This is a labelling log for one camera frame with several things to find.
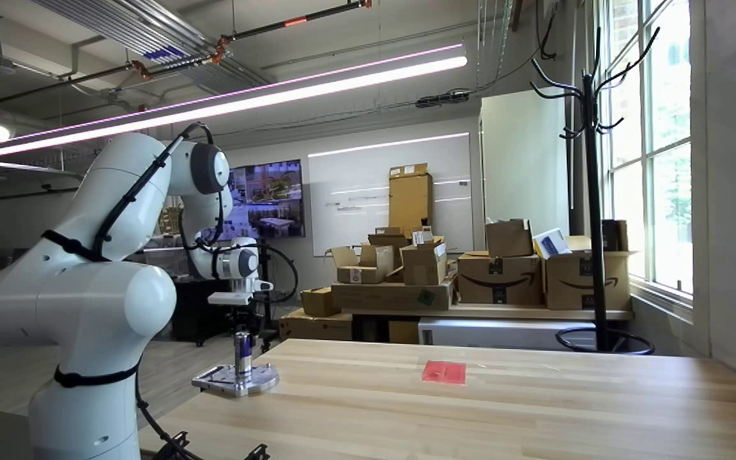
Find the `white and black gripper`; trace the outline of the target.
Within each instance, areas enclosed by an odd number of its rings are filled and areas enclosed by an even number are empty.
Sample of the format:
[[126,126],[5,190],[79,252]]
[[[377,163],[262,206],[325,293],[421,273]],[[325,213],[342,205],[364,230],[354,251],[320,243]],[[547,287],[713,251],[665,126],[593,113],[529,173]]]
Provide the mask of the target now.
[[208,302],[227,312],[235,329],[264,331],[272,325],[272,282],[241,282],[227,292],[213,292]]

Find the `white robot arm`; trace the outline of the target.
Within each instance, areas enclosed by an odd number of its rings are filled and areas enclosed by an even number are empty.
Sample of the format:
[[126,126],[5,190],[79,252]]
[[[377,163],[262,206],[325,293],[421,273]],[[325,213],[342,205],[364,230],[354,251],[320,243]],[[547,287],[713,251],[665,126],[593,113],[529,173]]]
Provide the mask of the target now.
[[176,307],[175,279],[133,259],[163,201],[205,230],[231,205],[227,156],[190,136],[115,136],[62,220],[0,271],[0,342],[53,345],[53,376],[32,397],[34,460],[140,460],[138,365]]

